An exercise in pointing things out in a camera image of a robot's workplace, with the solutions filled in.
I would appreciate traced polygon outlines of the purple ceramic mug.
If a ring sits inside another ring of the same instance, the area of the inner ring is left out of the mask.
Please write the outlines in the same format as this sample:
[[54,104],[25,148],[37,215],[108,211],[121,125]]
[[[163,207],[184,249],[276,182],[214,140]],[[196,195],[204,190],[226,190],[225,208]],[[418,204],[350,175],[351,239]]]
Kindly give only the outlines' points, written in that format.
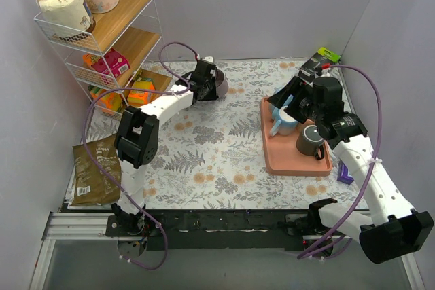
[[219,69],[215,71],[215,86],[216,93],[219,98],[225,96],[228,92],[228,80],[226,79],[225,74]]

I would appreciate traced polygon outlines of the blue white gradient mug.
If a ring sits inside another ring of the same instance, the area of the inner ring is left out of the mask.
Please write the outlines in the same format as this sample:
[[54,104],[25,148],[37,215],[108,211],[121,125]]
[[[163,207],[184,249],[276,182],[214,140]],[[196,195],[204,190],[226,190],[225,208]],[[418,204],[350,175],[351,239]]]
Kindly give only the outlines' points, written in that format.
[[272,112],[273,125],[269,130],[269,136],[276,135],[287,136],[290,135],[297,127],[298,121],[292,116],[288,115],[285,110],[287,106],[282,106],[280,109],[275,108]]

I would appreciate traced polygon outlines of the dark grey mug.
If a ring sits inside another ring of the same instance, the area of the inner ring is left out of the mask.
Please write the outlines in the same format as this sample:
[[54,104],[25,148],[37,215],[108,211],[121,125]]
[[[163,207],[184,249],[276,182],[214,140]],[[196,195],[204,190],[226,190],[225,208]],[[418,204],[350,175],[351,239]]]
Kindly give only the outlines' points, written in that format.
[[324,139],[314,124],[303,128],[296,141],[296,148],[301,154],[313,156],[316,160],[325,158]]

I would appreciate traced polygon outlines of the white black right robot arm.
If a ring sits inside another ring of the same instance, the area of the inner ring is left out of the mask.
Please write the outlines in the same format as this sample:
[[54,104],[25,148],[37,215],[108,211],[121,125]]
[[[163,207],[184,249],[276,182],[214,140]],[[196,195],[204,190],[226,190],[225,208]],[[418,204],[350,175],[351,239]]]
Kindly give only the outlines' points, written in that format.
[[320,137],[357,183],[360,192],[355,201],[365,200],[370,211],[369,215],[362,215],[354,206],[345,208],[333,199],[313,203],[308,227],[316,234],[325,234],[298,258],[323,251],[322,242],[335,232],[356,240],[375,264],[417,252],[434,227],[434,220],[427,211],[416,211],[400,193],[359,117],[344,110],[342,93],[343,88],[334,77],[318,77],[312,84],[293,77],[267,99],[296,121],[315,123]]

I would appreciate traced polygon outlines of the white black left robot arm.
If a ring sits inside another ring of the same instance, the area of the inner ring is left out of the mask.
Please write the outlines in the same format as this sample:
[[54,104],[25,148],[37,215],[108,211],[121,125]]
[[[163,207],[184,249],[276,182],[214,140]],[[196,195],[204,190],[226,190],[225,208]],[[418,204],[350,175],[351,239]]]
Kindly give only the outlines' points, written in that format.
[[167,95],[124,111],[115,138],[122,190],[112,209],[115,214],[123,215],[121,227],[127,234],[136,236],[145,226],[144,218],[138,213],[145,206],[145,171],[157,154],[160,127],[198,101],[217,100],[216,75],[220,73],[214,58],[205,57],[198,60],[195,70],[179,79]]

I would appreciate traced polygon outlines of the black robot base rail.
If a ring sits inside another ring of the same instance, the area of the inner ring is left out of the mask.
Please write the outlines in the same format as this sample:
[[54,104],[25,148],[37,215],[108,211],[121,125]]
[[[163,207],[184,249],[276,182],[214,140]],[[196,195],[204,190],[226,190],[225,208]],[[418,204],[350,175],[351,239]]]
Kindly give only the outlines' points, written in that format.
[[328,230],[309,209],[152,209],[151,218],[113,212],[105,235],[139,238],[150,251],[163,250],[165,240],[170,249],[303,251]]

